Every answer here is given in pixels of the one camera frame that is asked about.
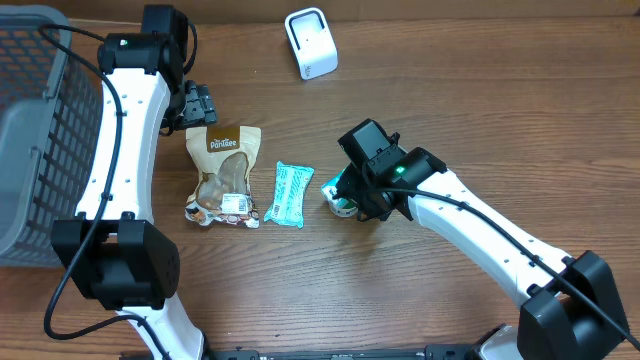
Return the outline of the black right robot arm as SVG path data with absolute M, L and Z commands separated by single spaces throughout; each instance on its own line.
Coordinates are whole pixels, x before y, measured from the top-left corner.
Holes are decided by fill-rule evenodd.
M 632 335 L 613 272 L 593 251 L 573 257 L 519 228 L 474 195 L 424 148 L 366 119 L 339 138 L 350 160 L 335 198 L 357 219 L 392 212 L 445 238 L 487 273 L 519 310 L 470 345 L 428 345 L 428 359 L 603 359 Z

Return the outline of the teal snack wrapper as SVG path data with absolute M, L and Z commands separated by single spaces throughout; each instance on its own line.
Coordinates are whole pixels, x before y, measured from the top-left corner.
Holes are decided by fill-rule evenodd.
M 301 229 L 304 226 L 304 196 L 313 174 L 311 167 L 278 161 L 273 202 L 264 215 L 264 221 Z

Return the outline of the green tissue pack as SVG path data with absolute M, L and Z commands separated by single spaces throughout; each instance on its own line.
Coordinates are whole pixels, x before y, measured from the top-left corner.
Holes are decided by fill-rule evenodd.
M 337 194 L 337 183 L 342 175 L 342 172 L 338 173 L 331 180 L 321 186 L 321 193 L 328 202 L 334 201 L 334 196 Z

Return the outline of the green lid jar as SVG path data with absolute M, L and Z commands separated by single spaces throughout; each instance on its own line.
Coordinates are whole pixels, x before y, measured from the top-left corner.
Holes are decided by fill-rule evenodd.
M 357 205 L 348 199 L 329 199 L 328 203 L 331 211 L 338 217 L 349 218 L 358 212 Z

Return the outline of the brown snack pouch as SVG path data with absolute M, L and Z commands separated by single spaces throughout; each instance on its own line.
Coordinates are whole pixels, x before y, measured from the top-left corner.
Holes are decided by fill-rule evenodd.
M 203 227 L 216 223 L 259 227 L 249 177 L 261 140 L 262 130 L 251 126 L 186 131 L 186 148 L 198 170 L 198 184 L 185 206 L 187 220 Z

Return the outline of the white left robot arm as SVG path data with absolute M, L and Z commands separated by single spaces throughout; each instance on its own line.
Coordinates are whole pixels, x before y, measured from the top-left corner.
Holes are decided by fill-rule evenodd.
M 103 109 L 89 180 L 73 218 L 51 232 L 63 282 L 130 323 L 152 359 L 211 355 L 177 293 L 178 248 L 151 206 L 159 138 L 217 119 L 207 88 L 186 80 L 196 51 L 194 25 L 171 5 L 146 6 L 137 33 L 101 38 L 91 70 Z

